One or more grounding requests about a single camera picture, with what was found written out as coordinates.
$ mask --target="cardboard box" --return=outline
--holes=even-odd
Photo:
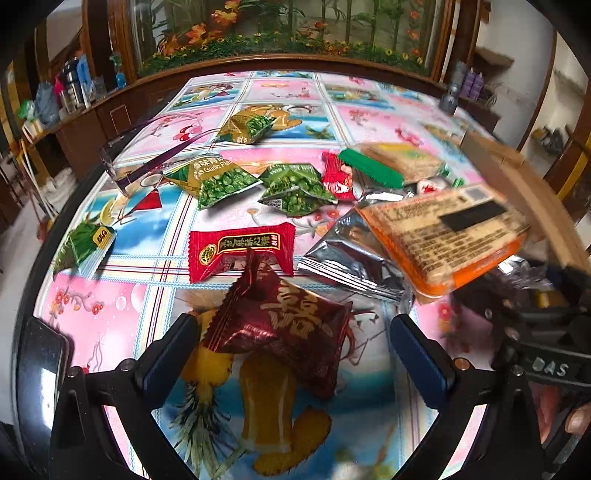
[[[548,239],[556,261],[590,271],[589,259],[573,221],[550,186],[512,148],[467,132],[461,149],[487,184],[501,192],[531,224],[530,237]]]

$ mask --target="floor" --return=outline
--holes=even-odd
[[[49,186],[46,198],[60,210],[76,187],[72,171],[64,170],[56,176],[57,185]],[[22,291],[41,248],[37,239],[38,220],[31,201],[14,224],[0,237],[0,421],[12,424],[10,409],[10,368],[12,336]]]

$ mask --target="bottle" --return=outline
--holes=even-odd
[[[443,94],[439,101],[439,109],[449,116],[453,116],[457,108],[457,99],[460,96],[460,90],[464,77],[466,76],[467,65],[462,61],[457,61],[453,69],[452,79],[447,84],[447,92]]]
[[[76,70],[77,66],[78,59],[73,59],[67,61],[61,71],[62,76],[65,79],[64,87],[66,88],[75,109],[84,107],[84,97],[82,96],[82,87],[80,87],[78,71]]]
[[[468,95],[472,100],[478,100],[480,96],[480,92],[482,91],[482,87],[484,85],[484,78],[482,77],[482,73],[474,78],[474,84],[470,89],[470,95]]]
[[[468,73],[466,73],[466,78],[464,78],[464,84],[462,85],[462,91],[460,92],[460,96],[462,97],[469,97],[470,90],[472,88],[472,84],[474,83],[474,79],[476,78],[476,73],[474,69],[470,69]]]
[[[127,80],[125,79],[125,73],[121,70],[122,63],[121,63],[121,55],[118,51],[114,51],[112,55],[109,57],[113,64],[115,65],[115,82],[117,83],[117,88],[125,88],[127,87]]]

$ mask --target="flower print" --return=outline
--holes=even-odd
[[[452,317],[452,308],[447,302],[441,302],[437,305],[437,314],[444,320],[449,320]]]

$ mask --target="gray bottle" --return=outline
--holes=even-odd
[[[464,62],[459,60],[456,62],[453,68],[452,79],[447,84],[447,92],[443,94],[439,101],[439,109],[450,116],[453,116],[456,111],[457,99],[460,96],[467,68]]]

